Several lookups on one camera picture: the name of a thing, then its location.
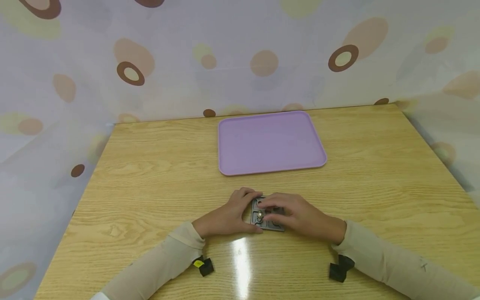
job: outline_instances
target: wood grain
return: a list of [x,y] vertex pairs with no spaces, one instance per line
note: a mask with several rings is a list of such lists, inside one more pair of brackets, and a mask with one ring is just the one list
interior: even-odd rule
[[[223,118],[119,124],[40,286],[38,300],[89,299],[184,220],[242,186],[303,195],[480,286],[480,213],[395,105],[308,111],[322,168],[225,177]],[[402,299],[357,271],[328,279],[328,245],[292,232],[214,237],[216,271],[188,269],[153,299]]]

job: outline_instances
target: purple tray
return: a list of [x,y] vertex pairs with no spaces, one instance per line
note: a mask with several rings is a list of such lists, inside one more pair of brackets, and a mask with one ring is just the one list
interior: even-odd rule
[[289,111],[221,120],[218,168],[227,176],[321,167],[327,162],[310,116]]

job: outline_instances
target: beige sleeve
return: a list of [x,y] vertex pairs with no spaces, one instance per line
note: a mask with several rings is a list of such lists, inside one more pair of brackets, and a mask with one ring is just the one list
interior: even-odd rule
[[355,262],[355,268],[415,300],[472,300],[480,291],[423,257],[347,221],[345,239],[332,246]]
[[162,285],[185,271],[205,245],[189,222],[126,267],[102,289],[109,300],[147,300]]

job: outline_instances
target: polka dot curtain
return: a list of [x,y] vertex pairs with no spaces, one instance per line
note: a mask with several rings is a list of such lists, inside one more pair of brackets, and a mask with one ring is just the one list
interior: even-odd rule
[[114,123],[396,103],[480,194],[480,2],[2,0],[0,299],[32,299]]

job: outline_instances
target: hand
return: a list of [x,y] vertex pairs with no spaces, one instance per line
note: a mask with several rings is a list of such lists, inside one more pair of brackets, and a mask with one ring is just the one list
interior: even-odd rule
[[193,221],[193,227],[202,239],[219,234],[262,233],[260,227],[245,223],[241,217],[247,205],[262,194],[249,188],[235,190],[227,203]]
[[267,214],[265,221],[273,221],[300,234],[337,245],[345,237],[347,224],[343,220],[322,213],[300,195],[274,193],[258,204],[262,209],[273,206],[283,207],[286,215]]

